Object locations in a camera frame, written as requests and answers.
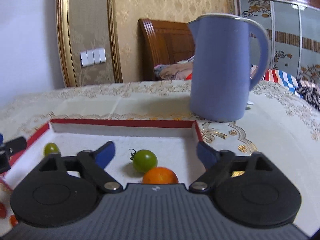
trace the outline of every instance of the white wall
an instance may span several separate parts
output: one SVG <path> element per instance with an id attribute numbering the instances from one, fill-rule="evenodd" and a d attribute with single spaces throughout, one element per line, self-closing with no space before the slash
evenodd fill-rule
<path id="1" fill-rule="evenodd" d="M 55 0 L 0 0 L 0 106 L 64 87 Z"/>

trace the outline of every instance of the kettle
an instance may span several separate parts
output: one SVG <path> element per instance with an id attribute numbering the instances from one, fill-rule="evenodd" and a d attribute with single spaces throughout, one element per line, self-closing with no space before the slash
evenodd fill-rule
<path id="1" fill-rule="evenodd" d="M 216 122 L 243 117 L 249 91 L 266 71 L 268 34 L 257 22 L 240 16 L 208 13 L 189 22 L 195 42 L 190 109 Z M 259 40 L 260 60 L 250 78 L 250 33 Z"/>

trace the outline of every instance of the wooden headboard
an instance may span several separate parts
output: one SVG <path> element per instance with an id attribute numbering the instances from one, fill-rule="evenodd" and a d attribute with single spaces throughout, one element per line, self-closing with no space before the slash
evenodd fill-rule
<path id="1" fill-rule="evenodd" d="M 156 80 L 153 68 L 174 64 L 194 55 L 192 34 L 186 23 L 139 19 L 144 36 L 143 80 Z"/>

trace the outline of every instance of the green tomato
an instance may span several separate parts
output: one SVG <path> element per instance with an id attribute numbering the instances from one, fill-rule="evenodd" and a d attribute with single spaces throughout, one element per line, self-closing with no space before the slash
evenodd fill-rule
<path id="1" fill-rule="evenodd" d="M 59 153 L 59 152 L 60 152 L 60 150 L 55 143 L 47 143 L 43 149 L 44 156 L 47 156 L 51 153 Z"/>
<path id="2" fill-rule="evenodd" d="M 136 171 L 146 173 L 158 165 L 156 155 L 149 150 L 139 150 L 131 154 L 132 165 Z"/>

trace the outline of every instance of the gold wallpaper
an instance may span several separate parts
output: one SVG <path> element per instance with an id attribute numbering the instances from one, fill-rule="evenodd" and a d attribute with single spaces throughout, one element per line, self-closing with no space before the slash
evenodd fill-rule
<path id="1" fill-rule="evenodd" d="M 139 18 L 189 22 L 207 12 L 232 12 L 232 4 L 233 0 L 115 0 L 123 82 L 142 80 Z"/>
<path id="2" fill-rule="evenodd" d="M 69 31 L 77 86 L 114 83 L 107 0 L 69 0 Z M 106 62 L 81 67 L 80 52 L 105 48 Z"/>

